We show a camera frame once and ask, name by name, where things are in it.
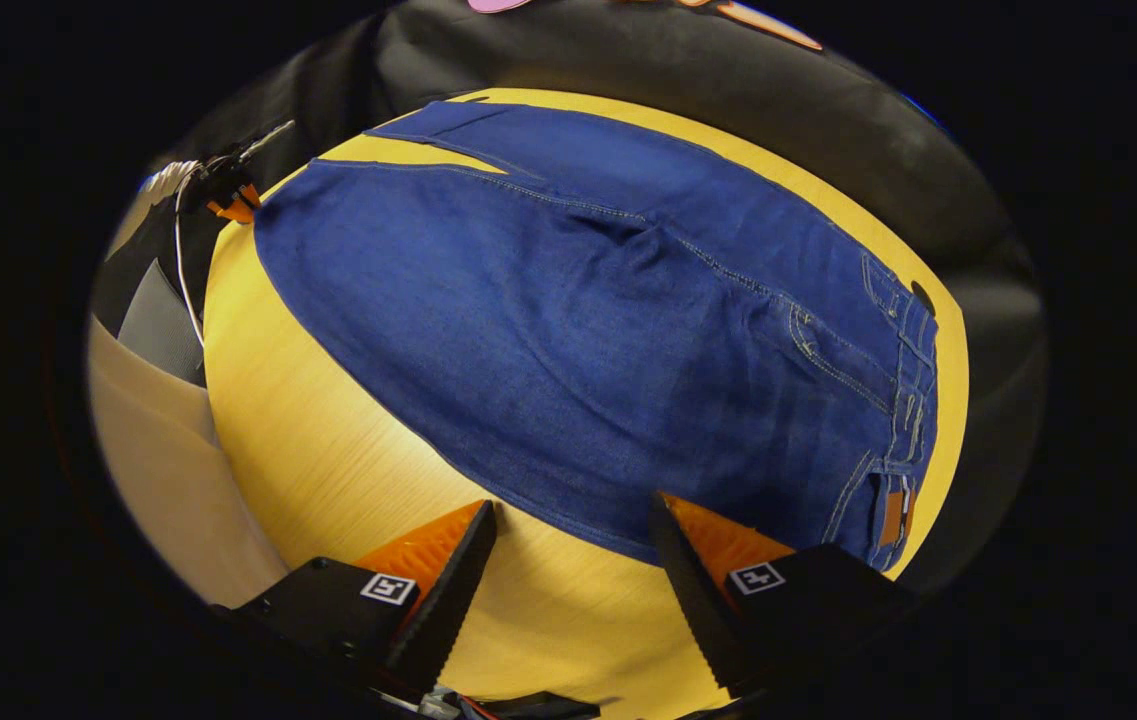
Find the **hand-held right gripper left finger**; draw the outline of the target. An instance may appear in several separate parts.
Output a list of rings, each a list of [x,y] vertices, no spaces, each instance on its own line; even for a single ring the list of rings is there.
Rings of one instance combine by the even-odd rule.
[[[356,562],[316,556],[215,615],[308,673],[422,698],[435,687],[498,538],[492,500],[414,528]]]

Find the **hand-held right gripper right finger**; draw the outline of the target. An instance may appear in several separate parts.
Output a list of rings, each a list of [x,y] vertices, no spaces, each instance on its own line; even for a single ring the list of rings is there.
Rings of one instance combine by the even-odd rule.
[[[830,673],[918,605],[835,544],[792,551],[669,493],[652,495],[649,533],[702,657],[735,700]]]

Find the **blue denim jeans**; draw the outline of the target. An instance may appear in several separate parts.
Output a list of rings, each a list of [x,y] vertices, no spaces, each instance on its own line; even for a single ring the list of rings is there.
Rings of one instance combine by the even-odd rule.
[[[938,326],[865,246],[741,164],[594,114],[434,102],[373,136],[484,169],[317,159],[254,243],[304,329],[462,474],[644,562],[663,491],[896,564]]]

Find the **black backdrop cloth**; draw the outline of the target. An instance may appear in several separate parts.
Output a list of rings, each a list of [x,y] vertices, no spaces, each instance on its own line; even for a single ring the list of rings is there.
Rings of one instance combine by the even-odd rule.
[[[216,149],[284,121],[258,173],[284,177],[372,124],[432,100],[537,88],[681,115],[795,162],[835,188],[825,210],[868,220],[880,253],[914,251],[955,297],[966,332],[955,478],[929,480],[898,565],[911,591],[958,578],[996,532],[1031,464],[1048,382],[1048,329],[1028,247],[951,133],[850,59],[704,9],[549,0],[481,15],[460,0],[402,0],[313,42],[219,102],[166,152]],[[186,322],[147,354],[124,331],[156,325],[171,253],[164,201],[134,201],[98,275],[88,387],[103,455],[139,532],[198,601],[248,601],[284,574],[248,514],[206,389],[175,369]]]

